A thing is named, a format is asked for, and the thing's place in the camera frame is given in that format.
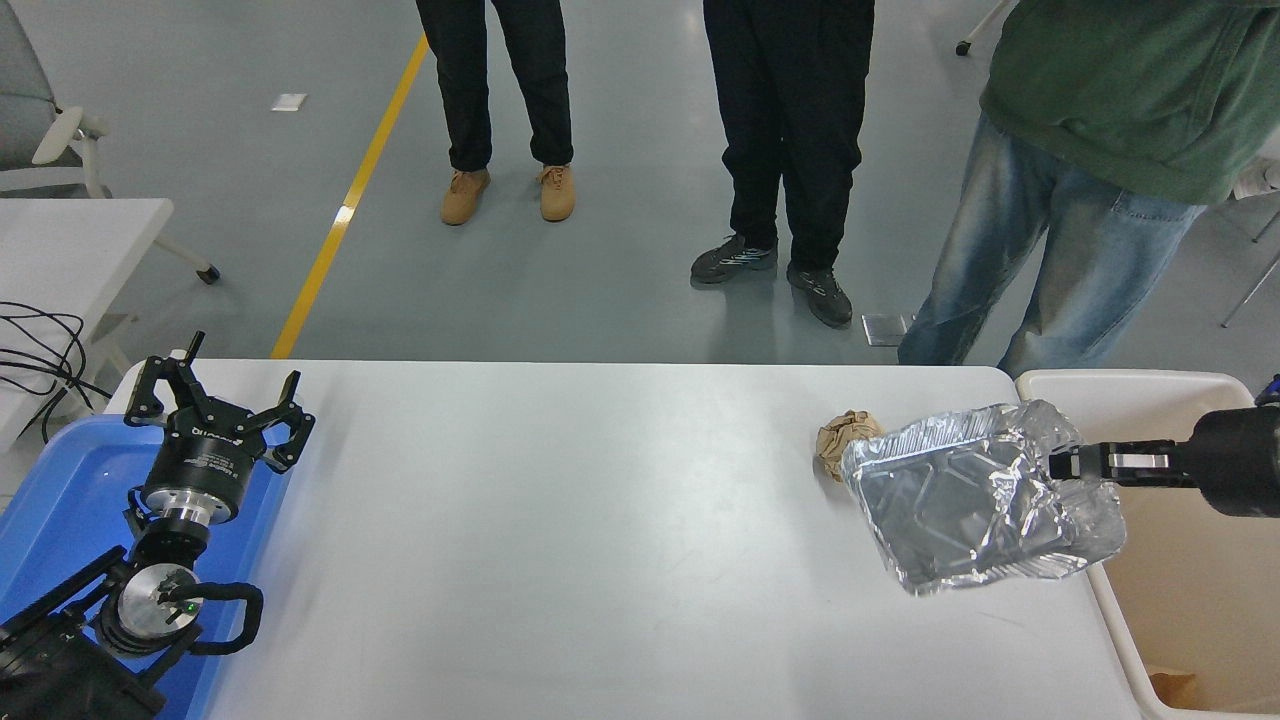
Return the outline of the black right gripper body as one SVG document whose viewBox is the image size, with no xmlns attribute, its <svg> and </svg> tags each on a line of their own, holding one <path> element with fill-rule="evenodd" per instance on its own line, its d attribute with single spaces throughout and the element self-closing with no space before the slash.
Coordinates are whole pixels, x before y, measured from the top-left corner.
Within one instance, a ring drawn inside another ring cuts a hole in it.
<svg viewBox="0 0 1280 720">
<path fill-rule="evenodd" d="M 1279 409 L 1204 414 L 1188 439 L 1188 475 L 1212 509 L 1234 518 L 1279 518 Z"/>
</svg>

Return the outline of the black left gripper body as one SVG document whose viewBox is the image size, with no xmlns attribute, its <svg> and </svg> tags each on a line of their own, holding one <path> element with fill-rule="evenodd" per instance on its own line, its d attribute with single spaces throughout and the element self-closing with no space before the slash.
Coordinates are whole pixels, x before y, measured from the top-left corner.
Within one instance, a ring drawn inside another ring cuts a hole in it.
<svg viewBox="0 0 1280 720">
<path fill-rule="evenodd" d="M 261 429 L 246 419 L 201 427 L 192 413 L 173 413 L 156 461 L 142 486 L 142 497 L 152 511 L 187 492 L 212 498 L 215 511 L 238 511 L 244 500 L 253 465 L 266 450 Z"/>
</svg>

